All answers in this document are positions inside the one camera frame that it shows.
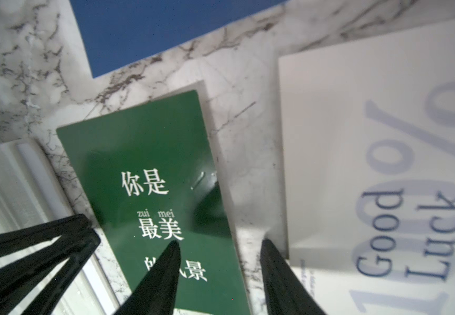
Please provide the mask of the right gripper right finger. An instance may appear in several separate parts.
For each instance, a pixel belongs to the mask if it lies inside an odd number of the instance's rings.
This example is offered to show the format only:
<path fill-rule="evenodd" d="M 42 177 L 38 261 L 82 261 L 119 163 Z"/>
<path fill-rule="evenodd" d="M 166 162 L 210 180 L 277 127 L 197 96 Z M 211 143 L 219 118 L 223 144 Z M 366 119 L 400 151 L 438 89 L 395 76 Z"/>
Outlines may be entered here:
<path fill-rule="evenodd" d="M 325 315 L 269 239 L 261 244 L 260 265 L 269 314 Z"/>

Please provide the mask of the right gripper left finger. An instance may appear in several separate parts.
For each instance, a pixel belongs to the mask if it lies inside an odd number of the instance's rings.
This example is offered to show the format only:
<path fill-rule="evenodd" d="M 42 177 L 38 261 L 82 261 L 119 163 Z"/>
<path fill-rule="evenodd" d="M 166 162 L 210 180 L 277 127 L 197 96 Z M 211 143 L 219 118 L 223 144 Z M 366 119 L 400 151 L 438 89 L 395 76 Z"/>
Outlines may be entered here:
<path fill-rule="evenodd" d="M 174 313 L 180 275 L 181 250 L 172 241 L 156 260 L 132 295 L 117 310 L 117 314 Z"/>

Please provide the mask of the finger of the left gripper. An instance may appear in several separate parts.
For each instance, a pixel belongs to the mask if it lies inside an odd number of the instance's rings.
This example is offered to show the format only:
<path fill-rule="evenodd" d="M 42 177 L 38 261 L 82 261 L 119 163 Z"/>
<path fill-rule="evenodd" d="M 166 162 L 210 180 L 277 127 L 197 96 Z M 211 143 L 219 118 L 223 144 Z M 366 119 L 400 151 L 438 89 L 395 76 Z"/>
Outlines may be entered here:
<path fill-rule="evenodd" d="M 83 214 L 53 220 L 33 227 L 0 234 L 0 257 L 15 253 L 58 236 L 87 230 L 91 221 Z"/>
<path fill-rule="evenodd" d="M 100 238 L 94 230 L 83 230 L 62 236 L 52 245 L 0 268 L 0 314 L 10 314 L 37 284 L 62 264 L 22 312 L 51 314 L 99 244 Z"/>

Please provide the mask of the white photo album book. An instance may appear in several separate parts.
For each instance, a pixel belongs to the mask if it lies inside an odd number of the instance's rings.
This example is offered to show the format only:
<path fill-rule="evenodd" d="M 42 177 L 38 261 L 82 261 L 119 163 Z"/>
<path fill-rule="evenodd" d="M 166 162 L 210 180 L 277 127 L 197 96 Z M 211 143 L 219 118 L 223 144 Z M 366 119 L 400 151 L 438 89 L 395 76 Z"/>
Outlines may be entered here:
<path fill-rule="evenodd" d="M 73 214 L 52 166 L 35 140 L 0 144 L 0 234 Z M 53 314 L 113 314 L 118 307 L 100 264 L 92 256 Z"/>

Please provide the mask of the green card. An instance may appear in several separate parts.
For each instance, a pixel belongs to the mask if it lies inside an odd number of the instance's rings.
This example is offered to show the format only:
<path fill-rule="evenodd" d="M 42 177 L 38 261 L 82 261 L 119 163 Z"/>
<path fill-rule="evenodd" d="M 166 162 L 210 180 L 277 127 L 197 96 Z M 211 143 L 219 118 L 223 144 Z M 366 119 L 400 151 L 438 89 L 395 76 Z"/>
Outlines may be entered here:
<path fill-rule="evenodd" d="M 57 135 L 131 289 L 176 241 L 178 309 L 250 313 L 196 91 Z"/>

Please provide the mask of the blue card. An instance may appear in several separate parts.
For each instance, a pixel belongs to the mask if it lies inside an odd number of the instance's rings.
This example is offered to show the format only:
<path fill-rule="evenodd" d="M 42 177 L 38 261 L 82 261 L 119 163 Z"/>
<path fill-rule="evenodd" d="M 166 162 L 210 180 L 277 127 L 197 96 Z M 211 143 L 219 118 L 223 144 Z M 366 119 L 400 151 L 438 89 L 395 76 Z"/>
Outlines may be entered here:
<path fill-rule="evenodd" d="M 92 77 L 280 5 L 280 1 L 71 1 Z"/>

